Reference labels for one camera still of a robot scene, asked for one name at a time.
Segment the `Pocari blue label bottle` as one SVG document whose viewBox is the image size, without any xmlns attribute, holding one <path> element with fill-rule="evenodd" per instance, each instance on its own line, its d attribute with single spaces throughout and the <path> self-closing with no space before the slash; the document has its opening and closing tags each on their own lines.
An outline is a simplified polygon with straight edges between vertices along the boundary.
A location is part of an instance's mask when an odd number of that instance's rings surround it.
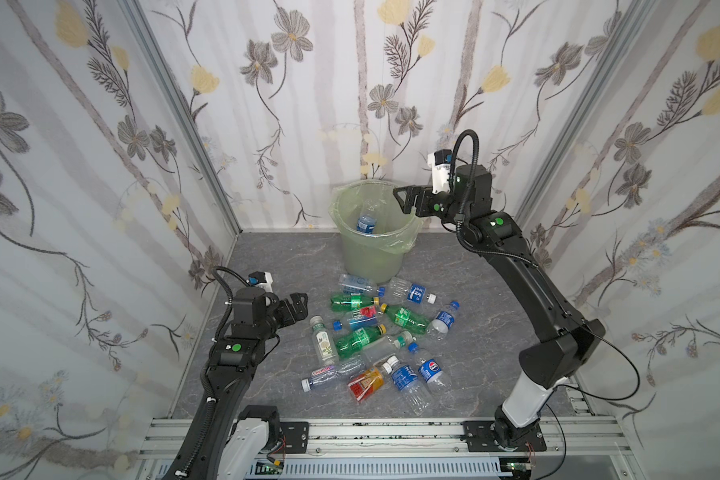
<svg viewBox="0 0 720 480">
<path fill-rule="evenodd" d="M 422 416 L 431 409 L 433 397 L 409 364 L 392 355 L 382 367 L 416 416 Z"/>
</svg>

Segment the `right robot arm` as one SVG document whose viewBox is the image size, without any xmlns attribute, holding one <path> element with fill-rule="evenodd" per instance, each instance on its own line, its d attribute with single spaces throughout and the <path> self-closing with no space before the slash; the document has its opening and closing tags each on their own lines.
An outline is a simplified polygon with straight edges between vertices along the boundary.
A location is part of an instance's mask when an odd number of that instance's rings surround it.
<svg viewBox="0 0 720 480">
<path fill-rule="evenodd" d="M 435 152 L 431 185 L 397 187 L 393 196 L 405 214 L 453 225 L 461 247 L 502 277 L 532 324 L 538 342 L 520 352 L 521 373 L 489 427 L 490 447 L 516 451 L 539 439 L 541 410 L 556 389 L 570 387 L 605 329 L 568 302 L 535 260 L 515 220 L 493 208 L 493 176 L 478 159 L 479 137 L 466 129 L 452 148 Z"/>
</svg>

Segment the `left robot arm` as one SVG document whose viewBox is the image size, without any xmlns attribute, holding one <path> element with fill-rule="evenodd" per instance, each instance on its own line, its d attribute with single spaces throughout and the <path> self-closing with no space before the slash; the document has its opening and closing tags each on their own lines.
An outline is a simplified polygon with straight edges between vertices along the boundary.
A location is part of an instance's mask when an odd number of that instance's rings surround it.
<svg viewBox="0 0 720 480">
<path fill-rule="evenodd" d="M 280 298 L 263 288 L 260 273 L 211 272 L 226 309 L 200 375 L 203 397 L 165 479 L 243 479 L 260 453 L 285 446 L 276 407 L 240 405 L 270 354 L 266 342 L 307 318 L 308 295 Z"/>
</svg>

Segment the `small Pepsi bottle blue cap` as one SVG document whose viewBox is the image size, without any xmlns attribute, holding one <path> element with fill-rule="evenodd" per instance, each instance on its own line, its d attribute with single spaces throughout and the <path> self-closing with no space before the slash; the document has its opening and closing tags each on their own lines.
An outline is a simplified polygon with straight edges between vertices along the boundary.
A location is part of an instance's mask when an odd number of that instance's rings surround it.
<svg viewBox="0 0 720 480">
<path fill-rule="evenodd" d="M 429 323 L 426 335 L 437 341 L 443 341 L 452 329 L 459 309 L 458 301 L 451 301 L 445 305 Z"/>
</svg>

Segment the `crushed blue label bottle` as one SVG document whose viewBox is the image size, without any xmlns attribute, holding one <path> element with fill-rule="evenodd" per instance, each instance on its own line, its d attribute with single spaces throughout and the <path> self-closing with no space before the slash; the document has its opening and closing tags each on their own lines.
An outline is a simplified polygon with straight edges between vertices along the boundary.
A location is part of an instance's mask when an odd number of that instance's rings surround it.
<svg viewBox="0 0 720 480">
<path fill-rule="evenodd" d="M 377 225 L 377 219 L 368 212 L 362 213 L 356 223 L 356 230 L 362 234 L 372 235 Z"/>
</svg>

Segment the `clear bottle blue label white cap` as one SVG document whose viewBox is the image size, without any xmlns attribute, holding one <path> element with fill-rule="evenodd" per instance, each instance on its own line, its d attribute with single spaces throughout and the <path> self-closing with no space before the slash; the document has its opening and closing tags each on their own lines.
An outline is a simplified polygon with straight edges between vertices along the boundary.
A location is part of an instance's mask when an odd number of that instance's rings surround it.
<svg viewBox="0 0 720 480">
<path fill-rule="evenodd" d="M 402 278 L 393 277 L 385 287 L 385 296 L 414 304 L 434 304 L 437 296 L 425 286 Z"/>
</svg>

